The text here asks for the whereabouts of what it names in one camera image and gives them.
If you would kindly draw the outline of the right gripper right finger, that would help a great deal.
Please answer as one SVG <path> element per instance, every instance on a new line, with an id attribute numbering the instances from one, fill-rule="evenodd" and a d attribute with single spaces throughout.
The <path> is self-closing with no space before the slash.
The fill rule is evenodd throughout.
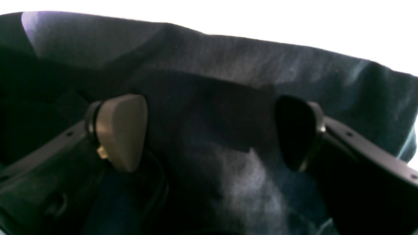
<path id="1" fill-rule="evenodd" d="M 286 165 L 315 180 L 341 235 L 417 234 L 417 170 L 317 103 L 281 96 L 275 120 Z"/>

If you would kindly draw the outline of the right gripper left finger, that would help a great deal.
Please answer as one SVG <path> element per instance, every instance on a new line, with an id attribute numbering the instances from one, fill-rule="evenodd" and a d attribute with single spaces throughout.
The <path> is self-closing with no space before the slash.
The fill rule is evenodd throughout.
<path id="1" fill-rule="evenodd" d="M 110 163 L 134 172 L 148 107 L 127 94 L 92 103 L 84 120 L 1 170 L 1 234 L 78 234 Z"/>

